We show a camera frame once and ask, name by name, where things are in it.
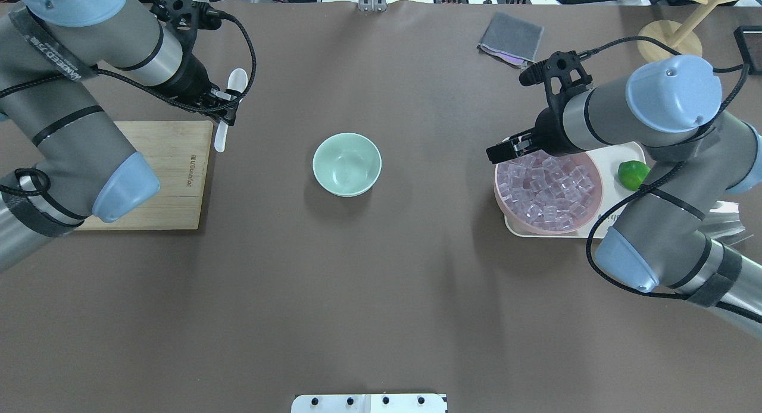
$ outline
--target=pink bowl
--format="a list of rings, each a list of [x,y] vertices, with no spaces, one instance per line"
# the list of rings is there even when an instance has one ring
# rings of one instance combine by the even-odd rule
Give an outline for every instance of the pink bowl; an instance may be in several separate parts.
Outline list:
[[[506,203],[503,201],[503,198],[500,194],[500,190],[498,189],[498,164],[495,164],[495,172],[493,173],[492,178],[492,188],[493,191],[495,191],[495,199],[498,201],[498,206],[500,207],[500,210],[503,211],[505,216],[511,220],[511,226],[516,227],[518,226],[523,231],[528,231],[530,233],[534,234],[544,234],[544,235],[553,235],[553,234],[564,234],[564,233],[570,233],[572,231],[578,230],[580,227],[584,226],[585,224],[590,223],[594,218],[598,217],[598,210],[601,209],[601,202],[602,202],[602,196],[604,196],[604,185],[601,182],[601,172],[598,169],[598,166],[596,166],[595,162],[590,158],[590,156],[587,153],[579,153],[575,155],[569,155],[569,158],[571,158],[571,161],[574,162],[577,166],[585,166],[590,174],[588,174],[588,177],[590,177],[590,180],[595,184],[595,188],[593,188],[593,191],[591,191],[591,196],[593,196],[593,203],[588,206],[588,214],[585,215],[583,218],[576,218],[572,216],[572,220],[574,221],[574,225],[570,229],[561,230],[561,231],[549,231],[545,229],[541,229],[536,226],[531,226],[530,224],[523,221],[521,218],[516,216],[514,212],[506,205]]]

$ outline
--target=gray tabletop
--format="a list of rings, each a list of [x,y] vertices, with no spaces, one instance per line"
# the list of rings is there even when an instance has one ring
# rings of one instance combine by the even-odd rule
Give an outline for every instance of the gray tabletop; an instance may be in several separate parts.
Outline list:
[[[484,153],[545,107],[541,87],[477,52],[493,12],[544,25],[544,57],[693,7],[217,5],[260,65],[201,228],[75,233],[0,275],[0,411],[275,413],[296,394],[384,391],[446,393],[454,412],[759,410],[762,343],[610,286],[583,240],[509,233]],[[705,57],[740,63],[732,30],[760,23],[719,7],[697,28]],[[248,68],[230,25],[197,46],[218,84]],[[604,83],[639,65],[627,44],[586,68]],[[90,88],[115,120],[198,118],[111,79]],[[757,127],[760,92],[752,77],[730,107]],[[342,131],[384,159],[352,199],[310,167]],[[10,123],[0,133],[0,173],[40,158]],[[756,261],[760,191],[733,197]]]

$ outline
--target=mint green ceramic bowl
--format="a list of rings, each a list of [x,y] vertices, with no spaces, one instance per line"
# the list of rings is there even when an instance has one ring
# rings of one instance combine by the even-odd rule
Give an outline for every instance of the mint green ceramic bowl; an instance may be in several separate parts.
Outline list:
[[[313,173],[318,183],[336,196],[359,196],[379,178],[381,153],[361,134],[334,134],[315,151]]]

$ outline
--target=green lime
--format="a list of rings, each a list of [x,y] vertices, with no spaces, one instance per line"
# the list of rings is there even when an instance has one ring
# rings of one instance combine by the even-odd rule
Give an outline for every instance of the green lime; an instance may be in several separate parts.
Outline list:
[[[645,177],[648,177],[648,172],[651,171],[651,167],[642,161],[630,160],[620,163],[617,174],[620,178],[620,183],[627,189],[636,191],[640,184],[643,183]]]

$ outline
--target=light blue joint cap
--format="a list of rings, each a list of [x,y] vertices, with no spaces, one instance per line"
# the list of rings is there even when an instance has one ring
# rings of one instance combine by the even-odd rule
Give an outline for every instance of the light blue joint cap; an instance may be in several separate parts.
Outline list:
[[[757,158],[754,160],[754,164],[752,164],[751,169],[746,177],[741,180],[740,183],[737,183],[733,187],[725,190],[726,193],[743,193],[745,191],[751,190],[752,187],[762,182],[762,136],[760,136],[760,134],[757,133],[753,127],[749,126],[749,129],[754,132],[754,138],[757,139]]]
[[[93,215],[113,223],[158,193],[161,183],[141,153],[128,157],[104,185],[93,205]]]
[[[642,293],[650,293],[659,284],[659,278],[643,256],[613,227],[609,227],[595,251],[595,261],[607,274]]]
[[[682,133],[712,120],[722,102],[722,85],[708,61],[679,55],[638,68],[627,80],[625,96],[646,126]]]
[[[22,0],[40,19],[60,26],[92,26],[111,19],[127,0]]]

